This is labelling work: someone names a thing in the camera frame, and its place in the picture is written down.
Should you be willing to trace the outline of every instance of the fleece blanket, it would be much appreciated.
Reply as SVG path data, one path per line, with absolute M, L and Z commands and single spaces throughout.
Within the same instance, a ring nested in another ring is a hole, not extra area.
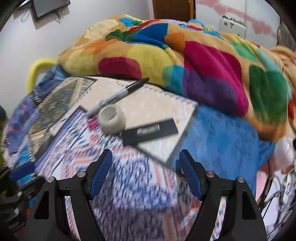
M 295 130 L 295 59 L 286 48 L 268 50 L 197 20 L 184 26 L 119 15 L 87 29 L 59 63 L 72 75 L 149 77 L 168 91 L 242 117 L 261 139 L 277 141 L 289 120 Z

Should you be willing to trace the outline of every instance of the metal screw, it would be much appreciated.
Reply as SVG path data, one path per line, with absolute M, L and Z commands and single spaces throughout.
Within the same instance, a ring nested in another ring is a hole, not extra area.
M 213 173 L 213 172 L 207 172 L 207 176 L 208 177 L 214 177 L 215 176 L 215 173 Z
M 243 182 L 244 182 L 244 178 L 243 178 L 243 177 L 238 177 L 237 180 L 238 180 L 240 183 L 243 183 Z
M 15 215 L 18 215 L 19 212 L 20 212 L 20 210 L 19 210 L 19 208 L 17 207 L 17 208 L 15 209 Z
M 47 181 L 48 181 L 49 183 L 52 183 L 52 182 L 54 181 L 54 177 L 49 177 L 49 178 L 47 179 Z
M 84 177 L 85 176 L 85 172 L 84 171 L 78 172 L 77 173 L 77 176 Z

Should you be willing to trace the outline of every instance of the blue gripper pad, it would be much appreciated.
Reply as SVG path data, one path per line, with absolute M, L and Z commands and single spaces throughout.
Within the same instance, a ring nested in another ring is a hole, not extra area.
M 23 177 L 33 173 L 35 171 L 35 163 L 32 161 L 28 161 L 23 165 L 14 168 L 9 175 L 11 181 L 18 181 Z
M 190 190 L 198 200 L 203 200 L 205 193 L 202 185 L 206 185 L 204 174 L 206 173 L 202 164 L 195 162 L 187 150 L 182 150 L 179 154 L 179 164 L 184 172 Z
M 85 183 L 85 194 L 89 200 L 93 200 L 95 196 L 99 195 L 106 176 L 112 166 L 112 152 L 105 149 L 97 161 L 90 163 L 86 170 L 88 174 Z

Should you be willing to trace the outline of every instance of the black marker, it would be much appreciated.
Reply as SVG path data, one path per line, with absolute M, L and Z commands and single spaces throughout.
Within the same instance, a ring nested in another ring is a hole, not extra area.
M 114 95 L 110 96 L 108 99 L 106 100 L 102 100 L 99 104 L 97 104 L 94 108 L 92 108 L 91 110 L 89 110 L 86 115 L 88 117 L 91 117 L 95 114 L 97 114 L 104 106 L 108 105 L 108 104 L 112 104 L 114 102 L 117 102 L 118 100 L 122 99 L 123 97 L 129 95 L 130 93 L 133 93 L 134 91 L 136 91 L 137 89 L 141 88 L 146 82 L 149 81 L 149 78 L 145 78 L 142 80 L 138 80 L 134 83 L 132 83 L 131 85 L 121 89 L 120 91 L 118 91 L 117 93 L 115 93 Z

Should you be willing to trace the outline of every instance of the white tape roll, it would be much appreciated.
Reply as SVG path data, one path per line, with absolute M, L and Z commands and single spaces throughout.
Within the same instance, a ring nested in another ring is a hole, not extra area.
M 116 105 L 111 104 L 103 107 L 97 117 L 104 133 L 117 134 L 126 127 L 126 118 Z

